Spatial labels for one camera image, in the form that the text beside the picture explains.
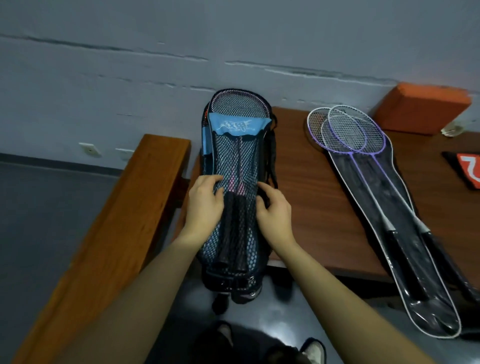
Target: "person's right arm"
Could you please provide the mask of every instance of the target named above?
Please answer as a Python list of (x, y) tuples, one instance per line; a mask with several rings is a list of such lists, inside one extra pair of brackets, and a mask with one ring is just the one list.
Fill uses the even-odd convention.
[(260, 230), (300, 286), (344, 363), (433, 364), (431, 357), (296, 243), (290, 204), (279, 190), (261, 182), (259, 187), (271, 203), (266, 209), (257, 197)]

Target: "floor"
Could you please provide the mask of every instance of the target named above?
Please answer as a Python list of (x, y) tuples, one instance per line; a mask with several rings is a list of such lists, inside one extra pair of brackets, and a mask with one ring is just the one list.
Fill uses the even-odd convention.
[[(0, 364), (12, 360), (117, 178), (0, 161)], [(328, 363), (342, 363), (298, 286), (277, 284), (278, 269), (269, 270), (257, 299), (230, 303), (221, 316), (232, 323), (241, 355), (259, 357), (278, 341), (300, 347), (311, 336), (325, 344)], [(184, 363), (195, 336), (217, 319), (213, 299), (193, 266), (147, 363)], [(402, 311), (376, 302), (378, 312), (438, 363), (480, 364), (479, 343), (429, 338)]]

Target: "white outlet plate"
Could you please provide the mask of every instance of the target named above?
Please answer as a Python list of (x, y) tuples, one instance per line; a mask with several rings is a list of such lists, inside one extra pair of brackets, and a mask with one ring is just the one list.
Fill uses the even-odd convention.
[(124, 161), (128, 161), (134, 153), (134, 150), (130, 149), (115, 148), (115, 150), (119, 154), (120, 159)]
[(102, 155), (100, 154), (99, 150), (96, 148), (95, 145), (90, 144), (90, 143), (79, 143), (79, 145), (82, 147), (84, 150), (85, 154), (95, 157), (95, 158), (100, 158)]

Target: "red label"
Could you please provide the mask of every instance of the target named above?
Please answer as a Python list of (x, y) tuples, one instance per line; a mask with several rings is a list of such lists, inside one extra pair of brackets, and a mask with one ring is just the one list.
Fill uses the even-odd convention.
[(456, 157), (467, 178), (480, 189), (480, 155), (458, 153)]

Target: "blue fabric panel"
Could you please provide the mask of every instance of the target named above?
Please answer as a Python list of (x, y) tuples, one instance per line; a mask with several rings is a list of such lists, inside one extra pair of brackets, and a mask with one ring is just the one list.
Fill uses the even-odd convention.
[(210, 128), (204, 126), (202, 128), (202, 153), (204, 156), (207, 154), (212, 154), (212, 134), (210, 133)]
[(257, 135), (265, 126), (272, 121), (269, 118), (245, 118), (241, 116), (229, 116), (211, 112), (208, 120), (212, 131), (219, 135), (229, 133), (233, 136)]

